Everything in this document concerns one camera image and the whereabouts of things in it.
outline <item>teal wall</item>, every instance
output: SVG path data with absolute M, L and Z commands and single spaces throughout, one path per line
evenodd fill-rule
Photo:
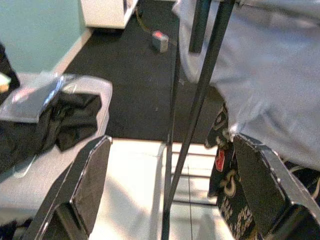
M 80 0 L 0 0 L 0 41 L 17 72 L 52 70 L 84 30 Z

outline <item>plastic bag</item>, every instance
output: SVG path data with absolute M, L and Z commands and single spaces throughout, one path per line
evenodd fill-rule
M 41 113 L 74 75 L 42 72 L 14 90 L 0 105 L 0 121 L 38 123 Z

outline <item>metal frame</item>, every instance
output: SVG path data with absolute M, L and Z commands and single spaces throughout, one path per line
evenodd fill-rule
M 171 86 L 171 105 L 170 105 L 170 126 L 167 137 L 167 153 L 165 164 L 165 180 L 164 180 L 164 201 L 163 201 L 163 216 L 162 216 L 162 232 L 161 239 L 168 240 L 170 232 L 170 209 L 177 190 L 178 182 L 184 167 L 188 150 L 191 144 L 192 137 L 199 119 L 201 108 L 207 94 L 210 79 L 212 77 L 221 44 L 229 23 L 229 19 L 235 5 L 236 0 L 224 0 L 219 3 L 218 11 L 214 21 L 208 49 L 204 58 L 199 82 L 196 93 L 193 99 L 191 112 L 189 115 L 189 126 L 186 135 L 183 139 L 181 150 L 179 153 L 178 162 L 171 182 L 172 169 L 172 144 L 175 126 L 175 109 L 177 100 L 178 83 L 180 76 L 180 55 L 179 45 L 176 49 L 176 58 L 174 66 L 174 79 Z M 206 23 L 209 15 L 211 0 L 197 0 L 192 34 L 190 39 L 189 51 L 199 53 L 202 48 L 205 35 Z

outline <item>gray fabric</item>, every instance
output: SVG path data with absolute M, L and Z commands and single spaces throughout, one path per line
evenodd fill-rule
M 296 9 L 302 4 L 288 2 Z M 303 2 L 303 11 L 312 8 L 320 16 L 320 2 Z M 180 17 L 181 64 L 191 82 L 199 80 L 218 9 L 213 1 L 201 54 L 192 54 L 195 3 L 180 0 L 173 7 Z M 314 18 L 282 12 L 235 6 L 210 83 L 226 101 L 232 133 L 248 135 L 295 164 L 320 170 L 320 27 Z

